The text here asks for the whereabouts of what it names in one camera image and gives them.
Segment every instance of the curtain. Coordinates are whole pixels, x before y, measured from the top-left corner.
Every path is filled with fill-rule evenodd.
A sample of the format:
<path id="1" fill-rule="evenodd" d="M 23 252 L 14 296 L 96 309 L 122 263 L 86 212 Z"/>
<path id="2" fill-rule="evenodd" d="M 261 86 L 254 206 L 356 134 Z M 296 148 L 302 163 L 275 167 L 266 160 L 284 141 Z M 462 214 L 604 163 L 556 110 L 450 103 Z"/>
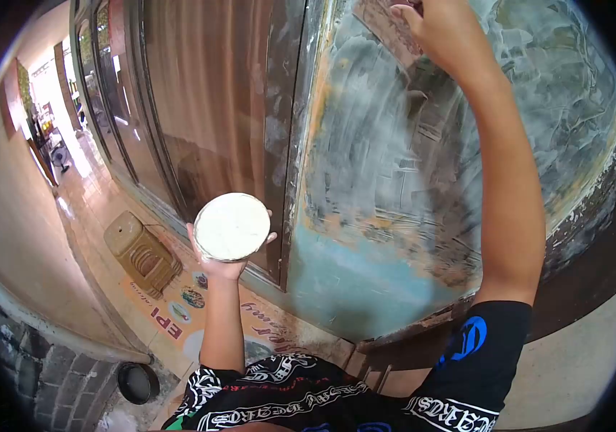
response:
<path id="1" fill-rule="evenodd" d="M 209 200 L 264 200 L 264 100 L 273 0 L 149 0 L 157 117 L 192 217 Z"/>

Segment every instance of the right hand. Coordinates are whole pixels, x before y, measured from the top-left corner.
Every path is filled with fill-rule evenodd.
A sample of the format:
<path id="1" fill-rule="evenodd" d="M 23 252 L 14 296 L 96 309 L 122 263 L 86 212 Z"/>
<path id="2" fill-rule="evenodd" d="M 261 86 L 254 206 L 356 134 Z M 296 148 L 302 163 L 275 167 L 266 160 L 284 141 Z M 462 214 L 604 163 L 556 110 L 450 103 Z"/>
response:
<path id="1" fill-rule="evenodd" d="M 410 5 L 391 7 L 404 18 L 414 40 L 433 62 L 460 86 L 482 82 L 488 74 L 500 72 L 491 45 L 467 0 L 418 0 L 423 17 Z"/>

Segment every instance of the black shirt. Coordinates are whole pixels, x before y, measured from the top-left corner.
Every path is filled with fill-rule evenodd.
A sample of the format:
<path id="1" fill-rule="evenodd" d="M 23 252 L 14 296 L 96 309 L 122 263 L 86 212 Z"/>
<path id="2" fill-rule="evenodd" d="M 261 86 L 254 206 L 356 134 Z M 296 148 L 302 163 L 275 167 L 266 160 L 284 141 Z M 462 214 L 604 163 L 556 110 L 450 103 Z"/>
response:
<path id="1" fill-rule="evenodd" d="M 489 301 L 469 309 L 444 354 L 409 397 L 371 391 L 338 366 L 273 355 L 234 370 L 201 366 L 163 429 L 218 431 L 269 422 L 293 431 L 489 432 L 515 376 L 531 307 Z"/>

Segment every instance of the forearm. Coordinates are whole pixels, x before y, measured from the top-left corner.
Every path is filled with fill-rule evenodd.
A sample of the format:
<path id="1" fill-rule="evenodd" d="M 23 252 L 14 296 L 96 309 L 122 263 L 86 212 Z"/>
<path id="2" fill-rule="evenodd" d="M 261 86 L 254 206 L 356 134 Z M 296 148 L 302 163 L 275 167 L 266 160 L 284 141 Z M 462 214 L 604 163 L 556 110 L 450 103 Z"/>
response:
<path id="1" fill-rule="evenodd" d="M 245 374 L 238 282 L 210 277 L 200 363 Z"/>
<path id="2" fill-rule="evenodd" d="M 476 79 L 463 89 L 476 117 L 483 165 L 484 281 L 477 302 L 502 297 L 532 304 L 545 253 L 536 162 L 511 84 L 500 68 L 488 68 Z"/>

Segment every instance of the beige plastic stool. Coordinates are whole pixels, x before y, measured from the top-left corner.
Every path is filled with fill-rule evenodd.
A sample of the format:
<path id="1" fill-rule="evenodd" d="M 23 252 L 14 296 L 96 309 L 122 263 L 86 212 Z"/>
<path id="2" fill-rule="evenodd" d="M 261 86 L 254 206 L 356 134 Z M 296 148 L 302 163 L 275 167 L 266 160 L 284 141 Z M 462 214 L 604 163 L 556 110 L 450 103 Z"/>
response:
<path id="1" fill-rule="evenodd" d="M 104 241 L 128 276 L 155 300 L 183 269 L 181 261 L 131 212 L 122 212 L 109 225 Z"/>

